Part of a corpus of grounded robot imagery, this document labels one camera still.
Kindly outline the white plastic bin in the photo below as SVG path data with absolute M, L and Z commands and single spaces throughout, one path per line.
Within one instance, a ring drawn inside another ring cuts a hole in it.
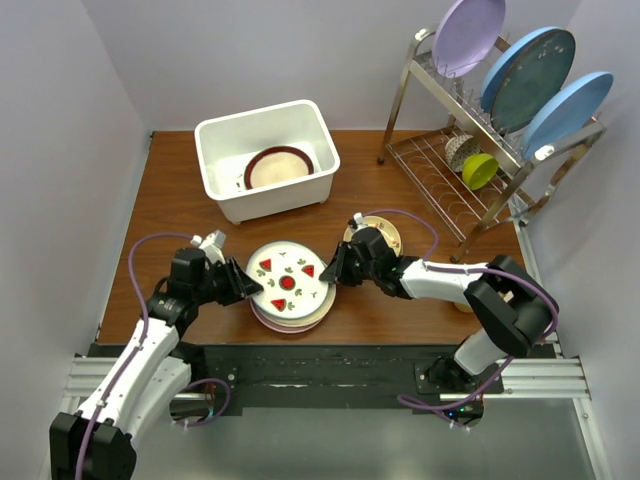
M 341 164 L 310 100 L 204 120 L 194 137 L 205 192 L 234 224 L 326 201 Z

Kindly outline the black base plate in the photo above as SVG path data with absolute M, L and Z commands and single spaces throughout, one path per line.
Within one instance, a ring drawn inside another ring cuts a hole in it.
M 215 402 L 228 416 L 246 408 L 395 409 L 400 394 L 438 404 L 447 389 L 429 383 L 427 369 L 451 345 L 194 345 L 172 356 L 193 366 L 192 377 L 226 381 Z

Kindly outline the aluminium rail frame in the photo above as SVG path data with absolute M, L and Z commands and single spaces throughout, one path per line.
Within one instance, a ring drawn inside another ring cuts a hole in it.
M 94 344 L 86 356 L 75 360 L 70 375 L 71 394 L 75 404 L 62 412 L 73 413 L 77 410 L 99 386 L 123 349 L 121 345 Z M 188 428 L 226 415 L 223 407 L 215 405 L 219 397 L 216 390 L 223 388 L 227 395 L 232 393 L 230 385 L 222 379 L 205 377 L 193 380 L 162 411 L 168 410 L 174 401 L 197 400 L 197 407 L 174 416 L 177 422 Z M 445 389 L 448 392 L 438 404 L 400 394 L 397 397 L 398 407 L 405 406 L 416 412 L 437 414 L 449 423 L 465 428 L 479 418 L 483 402 L 490 398 L 583 400 L 589 395 L 581 363 L 576 359 L 555 357 L 548 345 L 536 346 L 529 358 L 496 361 L 479 376 L 471 388 L 462 392 Z

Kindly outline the cream cup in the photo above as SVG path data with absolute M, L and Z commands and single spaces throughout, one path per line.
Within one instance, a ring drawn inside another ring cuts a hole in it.
M 454 306 L 463 313 L 473 312 L 473 309 L 466 303 L 454 302 Z

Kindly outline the small cream floral plate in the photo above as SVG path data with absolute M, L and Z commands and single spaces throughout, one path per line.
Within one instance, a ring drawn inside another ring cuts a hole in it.
M 403 253 L 401 235 L 392 222 L 380 216 L 366 215 L 363 217 L 363 225 L 366 227 L 376 228 L 384 237 L 387 245 L 397 256 L 400 256 Z

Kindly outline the steel dish rack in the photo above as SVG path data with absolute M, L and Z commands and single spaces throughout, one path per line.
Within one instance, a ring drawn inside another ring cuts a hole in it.
M 561 180 L 604 134 L 590 118 L 573 134 L 523 157 L 518 133 L 498 132 L 481 108 L 481 89 L 470 78 L 437 72 L 435 28 L 414 34 L 403 62 L 378 160 L 394 159 L 458 240 L 460 261 L 484 234 L 506 223 L 526 226 L 551 200 Z M 448 117 L 445 126 L 403 140 L 396 123 L 415 79 Z

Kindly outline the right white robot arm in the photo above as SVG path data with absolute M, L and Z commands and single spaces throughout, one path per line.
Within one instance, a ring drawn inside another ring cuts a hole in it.
M 511 257 L 450 265 L 398 255 L 373 227 L 341 241 L 320 279 L 351 287 L 371 281 L 390 297 L 468 305 L 481 329 L 424 371 L 432 385 L 459 393 L 476 386 L 496 361 L 527 357 L 558 323 L 555 300 Z

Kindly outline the light blue plate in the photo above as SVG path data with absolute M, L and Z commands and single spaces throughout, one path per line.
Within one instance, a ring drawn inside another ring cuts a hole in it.
M 576 133 L 605 100 L 614 82 L 608 71 L 586 74 L 556 93 L 533 117 L 522 137 L 522 157 Z
M 542 27 L 534 30 L 520 38 L 502 53 L 494 65 L 489 69 L 482 84 L 480 106 L 484 112 L 488 113 L 491 110 L 498 89 L 502 84 L 507 71 L 519 55 L 523 53 L 524 50 L 535 40 L 554 30 L 557 30 L 557 27 Z

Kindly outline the red rimmed beige plate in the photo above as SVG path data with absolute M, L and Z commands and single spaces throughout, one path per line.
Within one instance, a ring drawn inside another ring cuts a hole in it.
M 291 146 L 274 146 L 257 153 L 244 171 L 246 189 L 295 180 L 314 173 L 311 158 Z

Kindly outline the patterned white bowl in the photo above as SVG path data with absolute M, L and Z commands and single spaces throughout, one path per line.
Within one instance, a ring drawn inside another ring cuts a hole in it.
M 452 137 L 446 143 L 445 160 L 454 172 L 460 173 L 466 159 L 480 152 L 481 146 L 472 135 L 461 134 Z

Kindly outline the watermelon pattern white plate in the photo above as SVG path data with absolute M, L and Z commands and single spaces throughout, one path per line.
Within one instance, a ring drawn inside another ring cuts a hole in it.
M 298 320 L 318 310 L 329 286 L 319 279 L 324 262 L 310 248 L 292 241 L 274 241 L 249 258 L 246 273 L 263 290 L 252 297 L 265 314 L 281 320 Z

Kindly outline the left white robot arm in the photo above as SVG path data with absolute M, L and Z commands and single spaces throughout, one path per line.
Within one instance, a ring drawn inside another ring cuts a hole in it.
M 173 354 L 201 306 L 228 306 L 262 292 L 218 248 L 183 248 L 168 276 L 145 299 L 142 316 L 99 386 L 73 413 L 60 412 L 49 428 L 54 479 L 129 479 L 143 431 L 181 390 L 196 392 L 207 368 Z

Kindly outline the lavender plate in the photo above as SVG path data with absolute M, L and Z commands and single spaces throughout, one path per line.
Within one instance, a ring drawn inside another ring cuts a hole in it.
M 436 71 L 460 77 L 483 60 L 501 33 L 505 0 L 456 1 L 441 20 L 432 44 Z

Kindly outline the lime green bowl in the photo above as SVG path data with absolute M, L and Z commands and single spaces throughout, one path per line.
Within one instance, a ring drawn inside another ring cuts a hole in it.
M 498 161 L 488 153 L 479 153 L 466 159 L 462 170 L 465 185 L 475 191 L 484 187 L 497 173 Z

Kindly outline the blue cream leaf plate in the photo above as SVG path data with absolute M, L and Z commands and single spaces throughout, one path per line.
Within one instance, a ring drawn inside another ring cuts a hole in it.
M 272 320 L 275 323 L 286 325 L 286 326 L 303 326 L 303 325 L 309 325 L 310 323 L 316 322 L 317 320 L 322 320 L 328 314 L 328 312 L 330 311 L 335 301 L 336 291 L 337 291 L 337 287 L 335 285 L 330 285 L 326 298 L 323 300 L 321 305 L 314 312 L 304 317 L 301 317 L 299 319 L 292 319 L 292 320 L 280 319 L 273 315 L 265 313 L 260 307 L 255 305 L 255 302 L 253 300 L 251 301 L 254 302 L 254 305 L 258 307 L 260 311 L 269 320 Z

